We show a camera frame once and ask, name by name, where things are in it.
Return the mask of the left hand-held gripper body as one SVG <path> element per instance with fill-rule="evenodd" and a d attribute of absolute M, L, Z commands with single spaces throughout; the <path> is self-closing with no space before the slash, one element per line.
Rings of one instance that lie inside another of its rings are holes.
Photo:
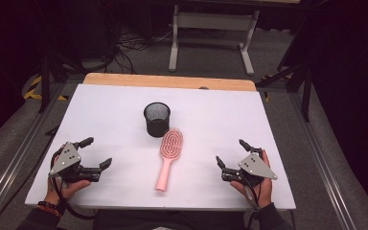
<path fill-rule="evenodd" d="M 79 149 L 76 143 L 67 142 L 53 156 L 53 163 L 49 171 L 52 177 L 60 177 L 66 183 L 76 183 L 82 180 L 98 182 L 100 173 L 92 173 L 91 168 L 85 168 L 81 164 Z"/>

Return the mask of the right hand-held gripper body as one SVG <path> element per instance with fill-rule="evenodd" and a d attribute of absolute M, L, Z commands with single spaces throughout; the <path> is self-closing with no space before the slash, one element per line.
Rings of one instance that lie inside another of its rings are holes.
<path fill-rule="evenodd" d="M 242 185 L 254 188 L 261 184 L 265 178 L 277 180 L 278 176 L 259 154 L 246 156 L 239 163 L 237 170 L 226 168 L 224 163 L 221 163 L 221 179 L 223 181 L 237 181 Z"/>

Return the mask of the pink hairbrush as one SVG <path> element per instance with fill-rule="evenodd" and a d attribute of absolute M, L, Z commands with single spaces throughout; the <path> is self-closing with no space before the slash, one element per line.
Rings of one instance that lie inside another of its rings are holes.
<path fill-rule="evenodd" d="M 179 158 L 183 146 L 183 134 L 178 128 L 171 128 L 164 136 L 160 147 L 163 165 L 156 184 L 156 190 L 165 191 L 172 161 Z"/>

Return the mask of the black mesh pen cup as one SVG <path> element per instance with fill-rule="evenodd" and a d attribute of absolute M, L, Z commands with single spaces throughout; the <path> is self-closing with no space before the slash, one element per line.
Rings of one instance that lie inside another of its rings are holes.
<path fill-rule="evenodd" d="M 154 102 L 144 109 L 147 132 L 151 137 L 160 138 L 170 129 L 171 110 L 165 103 Z"/>

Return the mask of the person's right hand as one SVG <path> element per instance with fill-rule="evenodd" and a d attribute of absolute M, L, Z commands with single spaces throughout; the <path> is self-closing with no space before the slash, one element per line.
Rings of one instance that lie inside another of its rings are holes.
<path fill-rule="evenodd" d="M 230 185 L 241 193 L 252 207 L 263 208 L 272 202 L 272 181 L 269 178 L 265 178 L 259 186 L 253 189 L 245 187 L 237 181 L 231 181 Z"/>

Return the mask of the person's left hand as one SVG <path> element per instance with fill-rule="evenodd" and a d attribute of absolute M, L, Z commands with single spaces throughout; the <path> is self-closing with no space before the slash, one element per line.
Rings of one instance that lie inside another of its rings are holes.
<path fill-rule="evenodd" d="M 70 200 L 76 192 L 86 187 L 89 187 L 90 185 L 91 185 L 90 181 L 82 180 L 76 183 L 69 183 L 66 187 L 63 187 L 61 185 L 61 181 L 57 180 L 57 187 L 62 195 L 62 197 L 59 197 L 55 189 L 53 177 L 49 177 L 47 184 L 47 193 L 46 196 L 44 197 L 44 201 L 49 202 L 50 204 L 53 205 L 59 205 L 62 202 L 62 200 L 64 199 Z"/>

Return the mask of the white table board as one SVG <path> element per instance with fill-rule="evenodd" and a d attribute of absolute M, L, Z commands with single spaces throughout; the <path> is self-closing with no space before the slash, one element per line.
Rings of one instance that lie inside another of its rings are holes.
<path fill-rule="evenodd" d="M 156 188 L 161 141 L 148 135 L 145 107 L 162 102 L 170 125 L 181 130 L 180 157 L 172 162 L 167 189 Z M 247 153 L 239 141 L 266 150 L 277 178 L 272 199 L 281 210 L 295 206 L 261 96 L 257 92 L 81 84 L 49 148 L 93 138 L 81 149 L 85 167 L 112 161 L 99 182 L 76 193 L 83 208 L 242 211 L 248 204 L 220 177 L 217 162 L 237 168 Z"/>

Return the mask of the yellow black floor tape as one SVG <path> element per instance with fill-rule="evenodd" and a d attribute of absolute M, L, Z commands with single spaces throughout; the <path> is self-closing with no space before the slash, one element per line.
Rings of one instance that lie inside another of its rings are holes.
<path fill-rule="evenodd" d="M 34 100 L 42 100 L 42 95 L 40 94 L 36 94 L 35 91 L 38 87 L 38 85 L 42 82 L 42 76 L 37 76 L 33 79 L 29 89 L 26 91 L 26 93 L 24 94 L 23 98 L 28 100 L 28 99 L 34 99 Z M 69 100 L 69 96 L 67 95 L 59 95 L 57 97 L 57 99 L 59 101 L 68 101 Z"/>
<path fill-rule="evenodd" d="M 266 81 L 272 77 L 273 77 L 272 75 L 265 75 L 262 77 L 262 81 Z M 279 80 L 281 81 L 289 81 L 290 79 L 291 79 L 291 75 L 286 75 L 284 77 L 279 78 Z M 264 92 L 264 99 L 267 103 L 270 102 L 270 96 L 268 95 L 268 92 Z"/>

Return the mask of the black metal stand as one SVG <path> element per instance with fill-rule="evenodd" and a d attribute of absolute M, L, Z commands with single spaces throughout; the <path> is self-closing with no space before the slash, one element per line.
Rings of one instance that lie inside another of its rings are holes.
<path fill-rule="evenodd" d="M 285 70 L 282 70 L 269 78 L 259 81 L 258 83 L 256 83 L 256 87 L 265 88 L 273 82 L 279 81 L 280 79 L 287 76 L 289 76 L 289 80 L 285 85 L 285 89 L 288 93 L 296 93 L 301 85 L 304 86 L 301 102 L 301 113 L 304 120 L 308 122 L 310 120 L 309 106 L 311 99 L 312 76 L 309 65 L 307 63 L 297 64 Z"/>
<path fill-rule="evenodd" d="M 50 90 L 50 77 L 55 83 L 68 79 L 64 64 L 80 74 L 88 70 L 81 64 L 76 42 L 64 9 L 64 0 L 33 0 L 35 28 L 42 49 L 42 102 L 40 112 L 47 109 L 54 96 Z"/>

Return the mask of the person's dark clothing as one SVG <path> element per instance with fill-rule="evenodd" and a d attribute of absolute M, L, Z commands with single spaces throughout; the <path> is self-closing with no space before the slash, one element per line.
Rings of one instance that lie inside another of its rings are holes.
<path fill-rule="evenodd" d="M 244 230 L 243 212 L 99 210 L 93 230 Z"/>

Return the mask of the white desk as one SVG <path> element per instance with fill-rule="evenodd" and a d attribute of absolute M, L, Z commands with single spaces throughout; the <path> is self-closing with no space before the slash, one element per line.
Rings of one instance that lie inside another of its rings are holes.
<path fill-rule="evenodd" d="M 177 5 L 173 8 L 172 16 L 172 47 L 169 71 L 174 72 L 178 57 L 178 29 L 243 31 L 245 38 L 239 44 L 241 58 L 245 72 L 249 76 L 255 74 L 248 54 L 252 35 L 255 32 L 260 12 L 253 11 L 250 15 L 216 14 L 206 12 L 184 12 Z"/>

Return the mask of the aluminium floor rail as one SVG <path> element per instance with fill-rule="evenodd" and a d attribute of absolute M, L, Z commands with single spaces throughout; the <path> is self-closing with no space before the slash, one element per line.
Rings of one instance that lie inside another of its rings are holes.
<path fill-rule="evenodd" d="M 45 109 L 40 100 L 26 100 L 0 128 L 0 230 L 14 230 L 31 210 L 26 196 L 76 87 L 54 86 Z"/>
<path fill-rule="evenodd" d="M 302 104 L 300 103 L 298 96 L 294 93 L 290 93 L 288 94 L 288 98 L 310 143 L 314 164 L 319 171 L 342 230 L 357 230 L 353 218 L 346 206 L 345 200 L 343 199 L 339 185 L 326 162 L 311 124 L 307 122 L 303 116 Z"/>

